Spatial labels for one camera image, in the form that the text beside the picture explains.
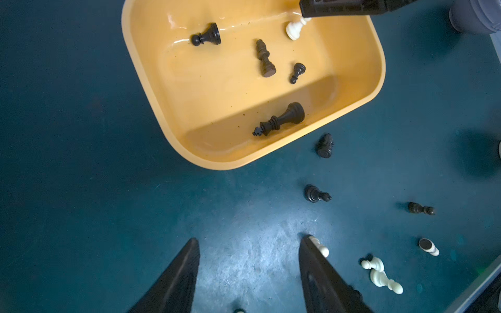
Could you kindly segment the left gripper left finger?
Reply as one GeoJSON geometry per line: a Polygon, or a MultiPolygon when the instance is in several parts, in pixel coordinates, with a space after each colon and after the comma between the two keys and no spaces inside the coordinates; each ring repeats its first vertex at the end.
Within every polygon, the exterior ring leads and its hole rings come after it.
{"type": "Polygon", "coordinates": [[[199,264],[199,242],[193,237],[129,312],[190,313],[199,264]]]}

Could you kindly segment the black bishop chess piece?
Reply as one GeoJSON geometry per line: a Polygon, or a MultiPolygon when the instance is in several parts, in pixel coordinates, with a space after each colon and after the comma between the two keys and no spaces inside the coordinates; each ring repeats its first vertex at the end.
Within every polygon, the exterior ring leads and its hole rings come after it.
{"type": "Polygon", "coordinates": [[[307,185],[305,187],[305,198],[311,203],[329,202],[332,199],[329,193],[320,191],[320,189],[314,185],[307,185]]]}

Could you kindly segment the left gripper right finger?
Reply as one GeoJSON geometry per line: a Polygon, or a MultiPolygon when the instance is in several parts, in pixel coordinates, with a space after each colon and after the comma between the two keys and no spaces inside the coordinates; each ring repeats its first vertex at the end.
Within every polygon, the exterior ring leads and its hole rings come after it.
{"type": "Polygon", "coordinates": [[[299,247],[300,277],[307,312],[371,312],[335,271],[309,236],[299,247]]]}

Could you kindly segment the yellow plastic storage box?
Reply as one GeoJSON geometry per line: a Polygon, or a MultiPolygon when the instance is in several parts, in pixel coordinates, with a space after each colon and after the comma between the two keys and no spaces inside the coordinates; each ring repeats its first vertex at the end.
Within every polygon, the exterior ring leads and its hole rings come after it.
{"type": "Polygon", "coordinates": [[[125,1],[123,37],[169,144],[189,162],[232,170],[367,104],[382,89],[386,59],[368,16],[315,18],[300,38],[297,1],[125,1]],[[192,45],[210,23],[222,43],[192,45]],[[257,40],[277,72],[262,76],[257,40]],[[295,84],[296,63],[306,66],[295,84]],[[305,119],[267,136],[260,122],[300,103],[305,119]]]}

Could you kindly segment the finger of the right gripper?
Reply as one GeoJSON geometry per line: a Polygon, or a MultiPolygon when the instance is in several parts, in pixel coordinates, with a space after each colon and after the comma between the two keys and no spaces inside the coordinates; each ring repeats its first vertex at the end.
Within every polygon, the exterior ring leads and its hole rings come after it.
{"type": "Polygon", "coordinates": [[[300,0],[304,18],[327,16],[381,15],[403,8],[417,0],[300,0]]]}

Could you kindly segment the purple bowl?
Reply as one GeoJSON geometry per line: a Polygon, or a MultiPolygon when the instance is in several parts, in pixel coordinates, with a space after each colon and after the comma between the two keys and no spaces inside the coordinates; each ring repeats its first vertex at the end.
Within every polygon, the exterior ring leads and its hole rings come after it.
{"type": "Polygon", "coordinates": [[[457,0],[449,11],[453,28],[460,33],[500,32],[500,0],[457,0]]]}

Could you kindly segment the brown pawn right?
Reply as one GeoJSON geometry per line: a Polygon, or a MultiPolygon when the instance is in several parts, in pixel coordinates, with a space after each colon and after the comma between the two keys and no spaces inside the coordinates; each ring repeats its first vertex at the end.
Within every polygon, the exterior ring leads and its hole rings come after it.
{"type": "Polygon", "coordinates": [[[408,203],[408,210],[413,214],[426,214],[426,215],[435,215],[435,208],[431,206],[422,206],[416,202],[408,203]]]}

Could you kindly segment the black king chess piece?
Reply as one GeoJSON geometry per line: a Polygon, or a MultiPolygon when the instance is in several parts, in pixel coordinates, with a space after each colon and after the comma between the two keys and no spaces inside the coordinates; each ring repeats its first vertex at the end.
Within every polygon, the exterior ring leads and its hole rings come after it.
{"type": "Polygon", "coordinates": [[[272,116],[268,121],[260,122],[253,131],[253,136],[267,136],[271,131],[280,130],[287,123],[300,124],[305,119],[305,112],[300,103],[290,103],[279,117],[272,116]]]}

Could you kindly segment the white knight piece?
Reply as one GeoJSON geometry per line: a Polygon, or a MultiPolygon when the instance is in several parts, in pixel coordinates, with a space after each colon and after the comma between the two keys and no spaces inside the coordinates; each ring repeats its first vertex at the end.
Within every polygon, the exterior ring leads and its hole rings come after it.
{"type": "Polygon", "coordinates": [[[373,256],[371,260],[362,260],[361,266],[366,270],[375,270],[378,272],[384,271],[383,261],[375,256],[373,256]]]}

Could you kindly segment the white lying piece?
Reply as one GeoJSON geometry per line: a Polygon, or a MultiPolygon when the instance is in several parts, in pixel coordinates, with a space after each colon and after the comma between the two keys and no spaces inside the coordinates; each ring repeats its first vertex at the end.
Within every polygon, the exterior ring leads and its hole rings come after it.
{"type": "Polygon", "coordinates": [[[427,238],[421,238],[418,241],[418,246],[420,247],[421,250],[429,253],[432,256],[438,256],[440,254],[440,251],[438,250],[437,246],[427,238]]]}

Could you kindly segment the brown bishop chess piece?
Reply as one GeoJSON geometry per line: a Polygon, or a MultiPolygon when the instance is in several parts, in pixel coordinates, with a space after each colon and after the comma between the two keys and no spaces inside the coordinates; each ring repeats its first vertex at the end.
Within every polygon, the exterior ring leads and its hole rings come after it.
{"type": "Polygon", "coordinates": [[[257,40],[257,56],[261,61],[260,70],[262,76],[265,78],[269,78],[273,76],[277,70],[275,65],[270,61],[270,52],[267,50],[266,44],[262,39],[257,40]]]}

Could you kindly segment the black knight chess piece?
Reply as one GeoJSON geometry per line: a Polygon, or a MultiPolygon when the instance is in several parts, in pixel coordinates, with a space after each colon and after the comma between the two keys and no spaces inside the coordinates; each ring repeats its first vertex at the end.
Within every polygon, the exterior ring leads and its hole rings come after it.
{"type": "Polygon", "coordinates": [[[319,139],[316,146],[316,153],[323,159],[329,159],[332,156],[333,137],[330,133],[326,133],[319,139]]]}

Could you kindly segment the white pawn by knight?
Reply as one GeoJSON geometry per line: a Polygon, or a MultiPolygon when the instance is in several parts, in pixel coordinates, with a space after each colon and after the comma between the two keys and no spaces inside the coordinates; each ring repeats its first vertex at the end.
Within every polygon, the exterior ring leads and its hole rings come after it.
{"type": "Polygon", "coordinates": [[[375,269],[372,269],[370,278],[371,282],[377,287],[387,287],[389,290],[398,295],[401,295],[403,293],[403,287],[394,280],[389,279],[384,271],[379,272],[375,269]]]}

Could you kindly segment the black pawn chess piece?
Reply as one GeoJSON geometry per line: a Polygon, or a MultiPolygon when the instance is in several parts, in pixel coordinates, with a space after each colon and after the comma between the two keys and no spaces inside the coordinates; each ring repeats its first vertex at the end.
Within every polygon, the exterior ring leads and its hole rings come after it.
{"type": "Polygon", "coordinates": [[[216,23],[210,23],[208,29],[204,33],[192,35],[190,41],[194,46],[199,46],[205,43],[212,43],[215,45],[222,43],[219,28],[216,23]]]}

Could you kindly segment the black pawn pair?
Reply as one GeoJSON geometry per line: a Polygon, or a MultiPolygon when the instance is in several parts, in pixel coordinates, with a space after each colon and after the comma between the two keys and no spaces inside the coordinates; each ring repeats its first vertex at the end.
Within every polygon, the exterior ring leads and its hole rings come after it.
{"type": "Polygon", "coordinates": [[[363,301],[363,296],[362,294],[358,291],[358,290],[355,290],[353,289],[352,287],[350,287],[350,289],[352,290],[352,293],[360,300],[360,301],[363,301]]]}

